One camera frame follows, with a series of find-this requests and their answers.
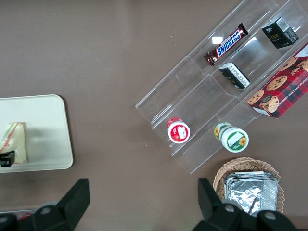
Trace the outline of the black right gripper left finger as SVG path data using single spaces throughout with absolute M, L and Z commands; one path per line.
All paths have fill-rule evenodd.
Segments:
M 79 179 L 56 205 L 39 208 L 18 220 L 13 213 L 0 216 L 2 231 L 73 231 L 90 204 L 88 179 Z

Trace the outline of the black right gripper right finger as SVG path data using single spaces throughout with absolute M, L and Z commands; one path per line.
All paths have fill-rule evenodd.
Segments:
M 198 203 L 203 220 L 195 231 L 296 231 L 285 215 L 270 210 L 253 217 L 235 205 L 222 203 L 207 178 L 198 180 Z

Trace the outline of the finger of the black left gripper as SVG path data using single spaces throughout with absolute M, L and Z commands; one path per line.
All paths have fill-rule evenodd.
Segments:
M 0 166 L 10 167 L 15 162 L 15 151 L 0 154 Z

